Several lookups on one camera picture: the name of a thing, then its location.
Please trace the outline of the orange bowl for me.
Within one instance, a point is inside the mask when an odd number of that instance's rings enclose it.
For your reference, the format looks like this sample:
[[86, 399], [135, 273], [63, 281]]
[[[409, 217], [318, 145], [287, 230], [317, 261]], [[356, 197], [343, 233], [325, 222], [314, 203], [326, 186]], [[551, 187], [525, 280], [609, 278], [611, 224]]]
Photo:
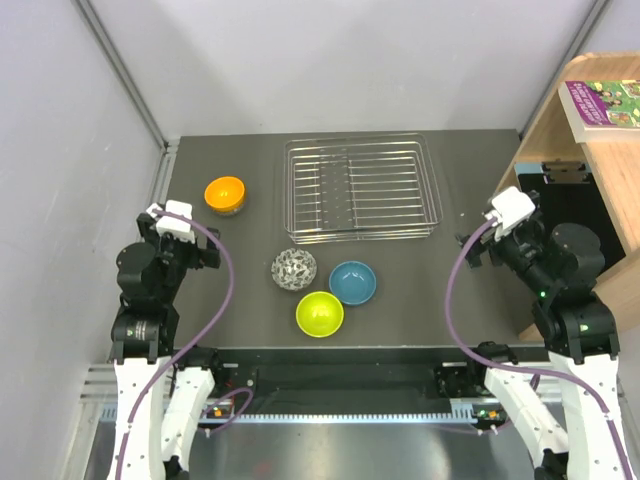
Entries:
[[236, 202], [246, 200], [244, 182], [235, 176], [223, 176], [211, 181], [204, 191], [205, 203], [231, 206]]

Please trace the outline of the red floral patterned bowl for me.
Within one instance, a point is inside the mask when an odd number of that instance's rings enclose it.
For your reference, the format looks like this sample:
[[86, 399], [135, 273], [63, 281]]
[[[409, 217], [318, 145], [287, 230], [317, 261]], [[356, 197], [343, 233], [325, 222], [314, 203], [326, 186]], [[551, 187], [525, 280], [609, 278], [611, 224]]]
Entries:
[[210, 204], [210, 208], [216, 215], [223, 216], [223, 217], [230, 217], [240, 213], [244, 208], [244, 205], [245, 205], [245, 201], [242, 200], [242, 201], [236, 202], [231, 206], [226, 206], [226, 207], [222, 207], [221, 205], [217, 205], [217, 204]]

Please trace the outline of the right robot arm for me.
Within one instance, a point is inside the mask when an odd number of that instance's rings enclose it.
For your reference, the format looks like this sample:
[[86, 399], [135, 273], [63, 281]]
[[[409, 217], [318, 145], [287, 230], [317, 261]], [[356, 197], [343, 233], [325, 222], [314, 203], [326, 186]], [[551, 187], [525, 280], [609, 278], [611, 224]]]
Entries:
[[[469, 388], [498, 400], [527, 448], [535, 478], [633, 479], [618, 400], [616, 321], [594, 292], [605, 263], [600, 240], [575, 223], [547, 231], [538, 206], [536, 192], [509, 187], [490, 200], [484, 223], [460, 238], [445, 292], [447, 328], [470, 360]], [[471, 348], [459, 337], [452, 319], [455, 281], [462, 264], [479, 266], [483, 253], [535, 294], [534, 325], [548, 368], [525, 366], [506, 345]]]

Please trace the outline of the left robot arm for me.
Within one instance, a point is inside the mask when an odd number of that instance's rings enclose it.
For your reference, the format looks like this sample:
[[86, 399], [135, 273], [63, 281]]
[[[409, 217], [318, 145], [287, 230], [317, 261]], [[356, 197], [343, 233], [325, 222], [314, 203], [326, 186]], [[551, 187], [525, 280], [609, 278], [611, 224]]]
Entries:
[[120, 306], [111, 329], [117, 385], [111, 479], [186, 479], [208, 397], [226, 387], [213, 349], [174, 350], [179, 314], [174, 300], [190, 269], [221, 264], [218, 230], [199, 247], [185, 215], [137, 218], [141, 235], [118, 254]]

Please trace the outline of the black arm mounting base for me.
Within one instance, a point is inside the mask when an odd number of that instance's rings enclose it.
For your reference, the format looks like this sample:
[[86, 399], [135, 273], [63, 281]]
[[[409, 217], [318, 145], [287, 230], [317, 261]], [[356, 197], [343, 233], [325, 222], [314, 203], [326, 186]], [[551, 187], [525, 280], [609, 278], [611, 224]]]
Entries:
[[211, 368], [217, 397], [248, 388], [255, 413], [363, 413], [489, 395], [481, 366], [452, 347], [199, 348], [179, 366]]

